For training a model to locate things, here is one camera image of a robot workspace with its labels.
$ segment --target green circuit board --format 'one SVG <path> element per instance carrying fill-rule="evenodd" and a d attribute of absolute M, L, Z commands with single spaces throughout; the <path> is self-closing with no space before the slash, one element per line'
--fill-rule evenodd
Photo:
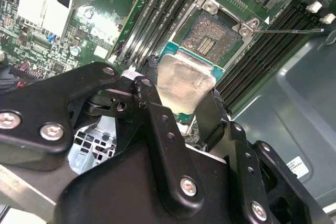
<path fill-rule="evenodd" d="M 146 19 L 139 24 L 141 21 L 139 17 L 151 0 L 80 1 L 80 5 L 75 6 L 70 12 L 64 36 L 55 37 L 50 42 L 48 31 L 24 26 L 24 20 L 18 16 L 17 11 L 19 0 L 1 0 L 0 32 L 1 51 L 5 53 L 4 62 L 18 66 L 29 61 L 31 66 L 27 71 L 40 78 L 50 77 L 93 61 L 107 62 L 120 71 L 128 68 L 133 62 L 140 68 L 149 54 L 160 54 L 173 28 L 193 2 L 193 0 L 153 0 L 154 5 L 146 13 Z M 291 2 L 291 0 L 272 0 L 273 5 L 270 7 L 264 0 L 217 1 L 243 20 L 258 18 L 260 29 L 267 29 Z M 320 1 L 336 9 L 336 0 Z M 90 19 L 86 17 L 88 12 L 92 15 Z M 196 12 L 188 19 L 176 35 L 175 43 L 179 44 L 183 40 L 199 14 L 200 12 Z M 149 20 L 153 18 L 155 22 L 144 30 L 144 26 L 149 25 Z M 143 49 L 143 52 L 132 54 L 130 51 L 129 55 L 121 53 L 125 42 L 138 28 L 142 32 L 145 31 L 137 41 L 137 47 Z M 218 65 L 223 66 L 240 45 L 235 44 L 230 52 L 222 55 Z"/>

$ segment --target capacitor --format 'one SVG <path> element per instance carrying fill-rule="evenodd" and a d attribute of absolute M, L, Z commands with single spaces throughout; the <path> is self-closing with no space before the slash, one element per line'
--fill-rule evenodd
<path fill-rule="evenodd" d="M 70 54 L 72 56 L 78 56 L 81 52 L 81 49 L 80 47 L 72 47 L 71 50 L 70 50 Z"/>
<path fill-rule="evenodd" d="M 93 17 L 93 10 L 91 9 L 86 9 L 84 12 L 84 17 L 87 19 L 91 19 Z"/>
<path fill-rule="evenodd" d="M 29 67 L 30 67 L 30 62 L 29 62 L 29 61 L 25 61 L 25 62 L 21 63 L 21 64 L 17 67 L 17 69 L 20 70 L 20 71 L 22 71 L 22 72 L 24 72 L 24 71 L 26 71 Z"/>

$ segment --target green pcb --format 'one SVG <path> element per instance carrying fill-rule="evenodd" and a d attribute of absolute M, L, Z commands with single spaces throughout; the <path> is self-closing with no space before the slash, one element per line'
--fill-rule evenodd
<path fill-rule="evenodd" d="M 5 63 L 19 66 L 28 61 L 30 66 L 25 71 L 38 78 L 93 61 L 107 62 L 119 70 L 113 60 L 109 61 L 110 51 L 137 0 L 87 0 L 71 10 L 62 37 L 21 18 L 20 0 L 1 1 L 0 36 Z"/>

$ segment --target mounting hole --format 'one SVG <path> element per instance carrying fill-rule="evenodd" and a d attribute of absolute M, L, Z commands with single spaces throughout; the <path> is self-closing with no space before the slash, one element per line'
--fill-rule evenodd
<path fill-rule="evenodd" d="M 143 84 L 145 84 L 145 85 L 147 85 L 147 86 L 149 86 L 149 87 L 152 85 L 151 81 L 148 80 L 148 79 L 145 79 L 145 78 L 144 78 L 144 79 L 141 79 L 141 81 L 142 81 Z"/>
<path fill-rule="evenodd" d="M 111 76 L 114 75 L 114 70 L 112 68 L 104 68 L 103 71 Z"/>
<path fill-rule="evenodd" d="M 174 135 L 173 133 L 171 133 L 171 132 L 169 132 L 169 133 L 167 134 L 167 137 L 168 137 L 170 140 L 174 140 L 174 139 L 175 139 L 175 135 Z"/>
<path fill-rule="evenodd" d="M 254 174 L 254 170 L 253 170 L 252 167 L 249 166 L 247 169 L 248 169 L 248 171 L 249 171 L 251 174 Z"/>
<path fill-rule="evenodd" d="M 126 104 L 125 104 L 125 103 L 123 103 L 123 102 L 118 102 L 118 104 L 117 104 L 117 111 L 118 111 L 118 112 L 123 111 L 125 108 L 126 108 Z"/>
<path fill-rule="evenodd" d="M 168 121 L 168 116 L 163 115 L 163 116 L 162 116 L 162 121 L 167 122 L 167 121 Z"/>

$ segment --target screw head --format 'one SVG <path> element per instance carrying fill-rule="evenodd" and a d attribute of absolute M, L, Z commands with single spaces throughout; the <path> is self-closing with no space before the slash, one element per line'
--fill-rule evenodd
<path fill-rule="evenodd" d="M 188 196 L 195 196 L 197 193 L 197 187 L 195 183 L 186 177 L 183 177 L 180 181 L 182 191 Z"/>
<path fill-rule="evenodd" d="M 261 221 L 267 220 L 266 212 L 264 208 L 261 206 L 261 204 L 259 204 L 258 202 L 252 201 L 251 207 L 252 207 L 253 213 L 259 220 Z"/>
<path fill-rule="evenodd" d="M 242 131 L 242 127 L 240 127 L 240 125 L 237 124 L 237 123 L 235 123 L 235 128 L 236 128 L 237 130 L 239 130 L 239 131 Z"/>
<path fill-rule="evenodd" d="M 21 123 L 19 115 L 13 112 L 0 113 L 0 129 L 13 129 Z"/>
<path fill-rule="evenodd" d="M 103 69 L 103 71 L 104 71 L 104 73 L 107 73 L 111 76 L 114 75 L 114 70 L 112 68 L 106 67 L 106 68 Z"/>
<path fill-rule="evenodd" d="M 269 148 L 269 146 L 268 146 L 267 144 L 262 143 L 261 145 L 263 146 L 263 148 L 264 148 L 266 151 L 268 151 L 268 152 L 271 151 L 271 149 Z"/>
<path fill-rule="evenodd" d="M 57 124 L 49 123 L 41 128 L 40 135 L 46 140 L 56 141 L 63 137 L 64 130 Z"/>

